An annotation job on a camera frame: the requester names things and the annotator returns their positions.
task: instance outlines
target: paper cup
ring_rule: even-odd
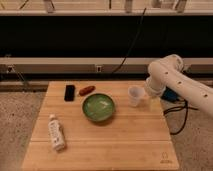
[[[137,107],[143,96],[145,95],[145,91],[143,87],[133,85],[128,88],[129,102],[132,107]]]

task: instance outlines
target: black phone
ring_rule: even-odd
[[[64,100],[65,101],[73,101],[75,97],[75,86],[74,85],[66,85]]]

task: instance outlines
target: wooden cutting board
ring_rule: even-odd
[[[65,86],[74,84],[73,102],[64,101]],[[81,88],[95,85],[93,93],[109,95],[116,106],[114,117],[102,124],[82,112],[87,97]],[[177,170],[179,165],[159,99],[148,95],[131,107],[127,89],[143,81],[50,82],[22,165],[23,171]],[[57,153],[48,134],[49,115],[63,125],[67,149]]]

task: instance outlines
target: terrazzo floor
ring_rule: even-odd
[[[0,171],[20,171],[32,129],[45,92],[0,93]],[[175,106],[162,101],[163,108]],[[184,111],[167,116],[170,130],[177,129]],[[213,171],[213,118],[189,111],[185,129],[172,141],[180,171]]]

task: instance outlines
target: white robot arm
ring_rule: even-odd
[[[146,79],[145,90],[151,97],[161,96],[169,87],[190,104],[213,116],[213,89],[194,81],[180,71],[183,60],[178,55],[170,55],[149,64],[150,77]]]

